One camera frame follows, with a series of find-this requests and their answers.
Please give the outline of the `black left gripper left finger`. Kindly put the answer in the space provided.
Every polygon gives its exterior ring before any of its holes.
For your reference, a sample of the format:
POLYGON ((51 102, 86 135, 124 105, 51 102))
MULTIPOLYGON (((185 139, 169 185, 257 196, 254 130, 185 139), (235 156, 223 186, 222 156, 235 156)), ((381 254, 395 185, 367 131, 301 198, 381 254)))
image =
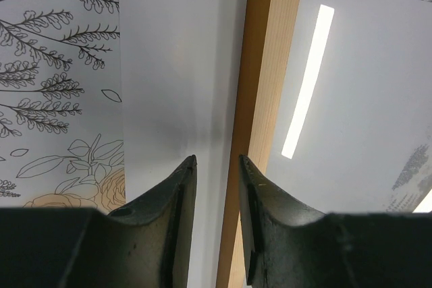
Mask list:
POLYGON ((2 208, 2 287, 185 287, 196 157, 109 214, 2 208))

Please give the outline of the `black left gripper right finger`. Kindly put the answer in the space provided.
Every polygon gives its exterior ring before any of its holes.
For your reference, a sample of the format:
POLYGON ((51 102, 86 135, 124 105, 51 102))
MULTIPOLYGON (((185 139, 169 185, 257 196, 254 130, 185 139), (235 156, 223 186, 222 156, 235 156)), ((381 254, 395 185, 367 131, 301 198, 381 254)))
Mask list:
POLYGON ((431 286, 430 214, 325 214, 275 185, 247 156, 238 165, 248 285, 431 286))

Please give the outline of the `white photo paper sheet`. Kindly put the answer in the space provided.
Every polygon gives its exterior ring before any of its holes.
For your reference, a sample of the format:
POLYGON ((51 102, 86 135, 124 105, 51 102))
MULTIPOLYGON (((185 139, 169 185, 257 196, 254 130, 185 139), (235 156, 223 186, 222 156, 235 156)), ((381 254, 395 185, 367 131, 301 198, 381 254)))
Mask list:
MULTIPOLYGON (((126 196, 198 162, 216 287, 247 0, 120 0, 126 196)), ((264 172, 323 212, 431 209, 431 0, 300 0, 264 172)))

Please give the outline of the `wooden picture frame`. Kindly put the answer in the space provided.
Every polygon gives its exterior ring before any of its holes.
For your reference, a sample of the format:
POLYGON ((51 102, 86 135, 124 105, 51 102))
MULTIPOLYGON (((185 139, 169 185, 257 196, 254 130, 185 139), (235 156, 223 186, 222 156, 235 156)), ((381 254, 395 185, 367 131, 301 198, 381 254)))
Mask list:
POLYGON ((267 169, 300 0, 247 0, 216 287, 241 287, 241 154, 267 169))

